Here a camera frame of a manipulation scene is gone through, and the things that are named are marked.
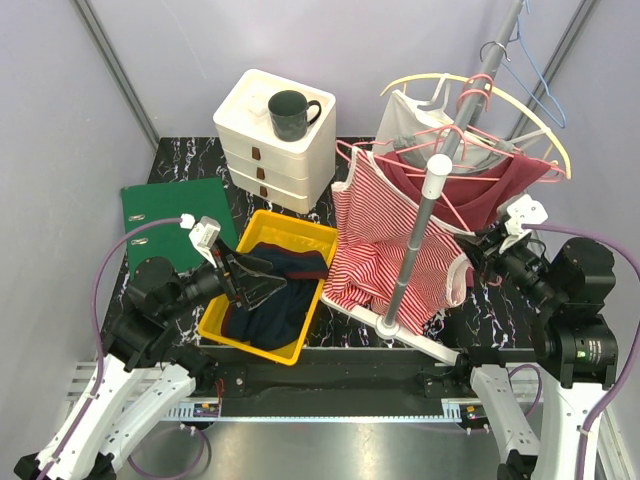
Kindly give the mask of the white rack base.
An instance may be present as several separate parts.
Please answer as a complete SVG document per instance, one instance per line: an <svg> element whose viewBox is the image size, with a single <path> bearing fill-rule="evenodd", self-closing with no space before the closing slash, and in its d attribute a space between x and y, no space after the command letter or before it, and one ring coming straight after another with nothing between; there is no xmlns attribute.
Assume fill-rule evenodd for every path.
<svg viewBox="0 0 640 480"><path fill-rule="evenodd" d="M331 301L325 294L322 294L320 299L329 308L337 310L338 312L349 316L351 319L374 328L376 334L382 339L392 339L394 341L404 343L405 345L410 346L445 365L454 366L456 364L457 357L459 355L457 351L424 336L414 334L398 323L393 327L386 327L384 325L384 317L382 315L376 314L362 306L345 309Z"/></svg>

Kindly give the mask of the navy tank top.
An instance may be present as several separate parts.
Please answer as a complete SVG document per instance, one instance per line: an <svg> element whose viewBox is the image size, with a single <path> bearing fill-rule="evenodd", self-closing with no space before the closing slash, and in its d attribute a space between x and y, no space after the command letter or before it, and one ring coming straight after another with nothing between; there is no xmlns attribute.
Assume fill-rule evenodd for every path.
<svg viewBox="0 0 640 480"><path fill-rule="evenodd" d="M221 335L272 351L299 338L318 282L328 278L329 267L322 254L315 250L294 252L260 242L250 254L269 261L273 266L271 273L285 278L287 284L254 310L230 305L221 325Z"/></svg>

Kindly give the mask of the cream plastic hanger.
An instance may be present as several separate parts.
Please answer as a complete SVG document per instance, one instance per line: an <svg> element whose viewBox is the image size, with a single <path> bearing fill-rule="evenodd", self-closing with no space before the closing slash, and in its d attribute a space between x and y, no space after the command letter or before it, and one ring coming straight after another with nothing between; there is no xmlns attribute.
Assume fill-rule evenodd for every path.
<svg viewBox="0 0 640 480"><path fill-rule="evenodd" d="M454 81L454 82L462 83L466 87L470 82L475 81L477 79L483 79L487 81L488 77L489 77L488 74L476 74L471 78L469 78L469 77L464 77L464 76L450 74L450 73L436 73L436 72L408 75L390 82L382 90L382 92L380 93L380 96L381 97L385 96L390 90L394 89L397 86L400 86L401 91L405 93L407 90L407 85L413 81L419 81L419 80L438 80L438 81L443 80L444 82ZM562 145L562 143L560 142L558 137L555 135L555 133L552 131L552 129L549 126L547 126L538 117L537 114L535 114L530 108L526 107L521 101L519 101L509 93L505 92L499 87L494 86L492 82L489 82L488 86L482 87L482 90L484 90L486 93L489 94L489 98L492 98L493 96L497 96L503 101L509 103L511 106L519 110L528 120L534 123L538 127L537 133L542 133L548 138L551 144L551 147L549 148L549 150L556 150L559 153L562 159L562 163L564 165L564 167L562 168L562 171L564 172L566 178L568 180L571 180L573 178L571 160L567 150Z"/></svg>

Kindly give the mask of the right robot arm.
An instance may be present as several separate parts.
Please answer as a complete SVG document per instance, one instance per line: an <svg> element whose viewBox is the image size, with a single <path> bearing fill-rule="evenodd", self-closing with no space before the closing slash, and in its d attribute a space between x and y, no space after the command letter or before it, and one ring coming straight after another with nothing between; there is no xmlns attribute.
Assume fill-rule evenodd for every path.
<svg viewBox="0 0 640 480"><path fill-rule="evenodd" d="M500 388L509 374L497 350L464 350L455 387L482 400L501 454L498 478L591 479L600 415L619 384L618 343L601 314L616 284L614 256L597 240L573 237L547 261L528 236L506 240L503 226L456 238L476 271L511 283L535 309L528 324L544 393L542 435L529 432L514 396Z"/></svg>

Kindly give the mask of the dark green mug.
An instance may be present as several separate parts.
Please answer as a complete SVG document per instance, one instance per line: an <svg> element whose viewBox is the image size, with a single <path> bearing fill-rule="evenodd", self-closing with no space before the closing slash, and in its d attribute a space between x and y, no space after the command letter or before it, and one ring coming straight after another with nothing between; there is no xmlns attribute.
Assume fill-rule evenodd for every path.
<svg viewBox="0 0 640 480"><path fill-rule="evenodd" d="M275 93L267 107L276 137L285 142L301 140L322 114L318 100L307 100L294 90Z"/></svg>

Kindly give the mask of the yellow plastic tray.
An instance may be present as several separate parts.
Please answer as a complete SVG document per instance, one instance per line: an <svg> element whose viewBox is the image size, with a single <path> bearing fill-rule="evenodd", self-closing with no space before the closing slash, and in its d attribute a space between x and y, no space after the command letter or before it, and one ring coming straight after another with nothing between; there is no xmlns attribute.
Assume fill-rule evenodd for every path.
<svg viewBox="0 0 640 480"><path fill-rule="evenodd" d="M322 254L328 267L330 267L337 250L337 237L338 231L334 228L266 210L258 210L252 215L248 227L237 246L237 251L250 254L250 251L260 242L275 244L294 252L315 250ZM318 282L299 338L282 348L265 351L255 348L247 342L223 337L221 335L221 325L226 310L231 305L224 295L213 299L209 303L198 326L199 334L208 340L291 366L297 362L300 351L304 346L306 334L325 280Z"/></svg>

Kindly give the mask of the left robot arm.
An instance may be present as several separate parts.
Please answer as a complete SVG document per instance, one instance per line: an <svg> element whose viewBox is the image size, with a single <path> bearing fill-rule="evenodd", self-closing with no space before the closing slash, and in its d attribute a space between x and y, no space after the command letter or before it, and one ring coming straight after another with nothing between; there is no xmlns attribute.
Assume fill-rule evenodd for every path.
<svg viewBox="0 0 640 480"><path fill-rule="evenodd" d="M102 335L96 369L71 416L40 452L20 458L21 479L113 479L144 437L189 395L208 394L216 362L178 346L175 320L224 296L253 310L282 290L270 262L235 251L178 273L164 257L139 264L124 310Z"/></svg>

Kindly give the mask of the light blue wire hanger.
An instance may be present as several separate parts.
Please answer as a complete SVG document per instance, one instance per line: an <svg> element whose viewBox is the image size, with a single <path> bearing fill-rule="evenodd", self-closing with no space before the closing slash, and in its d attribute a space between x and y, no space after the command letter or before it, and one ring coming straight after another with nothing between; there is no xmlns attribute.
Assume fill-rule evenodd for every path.
<svg viewBox="0 0 640 480"><path fill-rule="evenodd" d="M532 55L527 42L523 35L522 30L522 20L521 13L516 15L516 24L514 27L515 34L510 37L507 41L507 44L510 45L512 43L516 43L519 45L522 53L527 59L530 67L536 74L536 77L541 84L542 93L535 94L531 88L529 88L525 82L520 78L520 76L514 71L514 69L510 66L511 60L508 56L505 56L501 61L502 65L506 68L509 74L516 80L519 86L529 94L531 100L534 101L534 105L541 108L543 113L559 128L565 129L567 126L567 117L566 113L558 101L558 99L553 95L550 88L550 81L546 79L543 74L542 69L538 66L534 56Z"/></svg>

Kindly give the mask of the white drawer unit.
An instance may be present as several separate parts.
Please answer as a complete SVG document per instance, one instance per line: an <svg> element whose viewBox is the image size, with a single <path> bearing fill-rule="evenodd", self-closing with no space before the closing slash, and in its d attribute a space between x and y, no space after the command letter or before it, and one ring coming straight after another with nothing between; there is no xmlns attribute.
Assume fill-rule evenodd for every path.
<svg viewBox="0 0 640 480"><path fill-rule="evenodd" d="M281 91L305 97L305 136L276 136L268 101ZM335 173L336 97L262 70L249 69L213 114L234 185L300 214L309 213Z"/></svg>

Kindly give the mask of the maroon tank top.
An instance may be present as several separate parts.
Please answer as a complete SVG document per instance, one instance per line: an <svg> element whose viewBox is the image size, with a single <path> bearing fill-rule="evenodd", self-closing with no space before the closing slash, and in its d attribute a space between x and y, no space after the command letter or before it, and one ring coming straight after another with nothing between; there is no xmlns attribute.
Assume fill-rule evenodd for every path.
<svg viewBox="0 0 640 480"><path fill-rule="evenodd" d="M511 197L520 195L531 184L542 178L551 165L516 154L497 166L474 173L478 180L449 178L443 195L432 215L452 227L470 231L485 228L496 220L496 211Z"/></svg>

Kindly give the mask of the grey clothes rack pole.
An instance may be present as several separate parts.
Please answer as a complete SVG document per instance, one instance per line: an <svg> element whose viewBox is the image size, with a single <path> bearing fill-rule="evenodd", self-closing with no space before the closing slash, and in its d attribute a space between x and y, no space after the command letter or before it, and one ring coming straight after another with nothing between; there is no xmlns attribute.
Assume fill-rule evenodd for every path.
<svg viewBox="0 0 640 480"><path fill-rule="evenodd" d="M400 273L384 318L386 327L393 327L396 324L396 316L408 287L410 276L423 242L424 232L428 226L436 200L440 197L445 181L452 171L452 156L458 150L460 141L465 139L464 132L469 126L473 115L479 113L487 103L484 94L488 93L482 90L482 87L488 86L489 82L493 83L501 61L506 56L507 41L514 31L516 15L521 13L524 5L525 1L512 2L494 42L483 56L479 74L488 74L488 80L477 79L471 83L471 87L468 90L464 91L462 105L455 116L451 132L444 141L444 145L436 148L436 153L426 164L427 169L422 187L422 198L416 222L403 257Z"/></svg>

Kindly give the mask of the red white striped tank top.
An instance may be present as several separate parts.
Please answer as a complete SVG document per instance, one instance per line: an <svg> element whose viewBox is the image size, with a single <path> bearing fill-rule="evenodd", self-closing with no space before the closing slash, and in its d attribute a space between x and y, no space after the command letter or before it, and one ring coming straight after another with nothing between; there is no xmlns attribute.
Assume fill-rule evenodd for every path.
<svg viewBox="0 0 640 480"><path fill-rule="evenodd" d="M369 306L388 310L407 250L418 205L400 192L377 166L372 154L357 148L347 178L331 185L338 248L324 295L350 310ZM454 240L459 230L429 220L411 278L396 315L415 334L442 309L463 304L471 264Z"/></svg>

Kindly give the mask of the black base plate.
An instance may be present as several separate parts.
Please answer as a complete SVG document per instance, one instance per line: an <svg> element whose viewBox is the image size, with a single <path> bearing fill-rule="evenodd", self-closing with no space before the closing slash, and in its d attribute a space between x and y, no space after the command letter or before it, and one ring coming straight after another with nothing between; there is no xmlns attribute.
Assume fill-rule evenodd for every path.
<svg viewBox="0 0 640 480"><path fill-rule="evenodd" d="M459 419L479 399L450 366L406 348L305 348L293 366L207 346L214 360L192 400L220 397L229 421L339 422Z"/></svg>

